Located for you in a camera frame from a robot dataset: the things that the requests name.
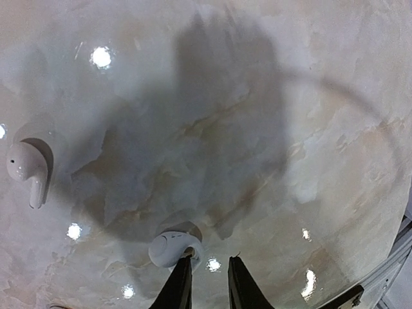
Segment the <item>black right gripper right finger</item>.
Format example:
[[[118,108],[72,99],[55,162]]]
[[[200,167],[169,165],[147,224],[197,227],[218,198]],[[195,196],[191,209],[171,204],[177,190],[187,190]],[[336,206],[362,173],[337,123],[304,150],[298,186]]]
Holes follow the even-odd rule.
[[[238,256],[229,258],[228,286],[230,308],[274,308]]]

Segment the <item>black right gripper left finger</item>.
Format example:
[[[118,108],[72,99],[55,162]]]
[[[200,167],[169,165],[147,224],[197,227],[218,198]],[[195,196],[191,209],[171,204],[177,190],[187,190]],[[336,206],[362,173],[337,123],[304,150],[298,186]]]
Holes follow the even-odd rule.
[[[190,257],[180,258],[151,309],[191,309],[192,268]]]

